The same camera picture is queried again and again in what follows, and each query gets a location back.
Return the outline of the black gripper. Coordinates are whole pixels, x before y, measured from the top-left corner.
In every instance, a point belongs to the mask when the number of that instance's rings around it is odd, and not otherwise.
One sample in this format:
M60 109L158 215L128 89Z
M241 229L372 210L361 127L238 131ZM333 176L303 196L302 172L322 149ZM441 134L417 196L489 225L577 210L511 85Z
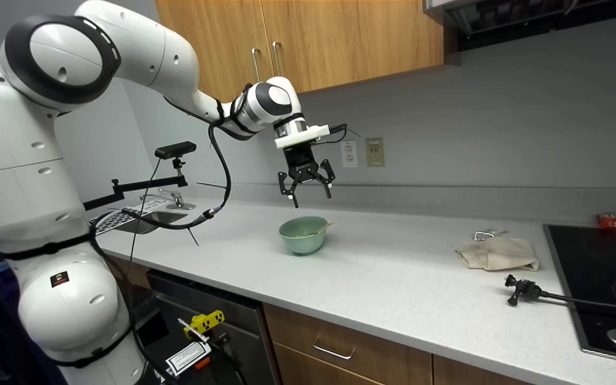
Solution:
M284 151L284 158L287 158L288 176L293 180L303 181L303 180L316 180L319 178L322 188L324 188L326 198L331 198L336 174L333 174L331 162L326 158L321 161L321 165L319 165L308 145L288 147ZM299 202L295 196L297 181L293 181L288 176L284 172L277 172L277 188L280 188L280 195L284 195L293 203L293 208L299 208Z

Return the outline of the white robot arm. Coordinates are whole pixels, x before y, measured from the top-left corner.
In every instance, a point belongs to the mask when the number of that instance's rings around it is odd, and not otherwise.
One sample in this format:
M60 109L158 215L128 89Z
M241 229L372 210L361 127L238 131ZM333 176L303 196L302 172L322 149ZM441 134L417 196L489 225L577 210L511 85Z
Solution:
M199 59L183 37L108 0L15 23L0 45L0 255L19 284L17 319L68 385L145 378L125 299L54 134L60 117L95 100L115 76L240 142L271 128L288 165L284 195L302 178L333 180L331 167L312 158L330 128L303 117L284 76L223 102L199 87Z

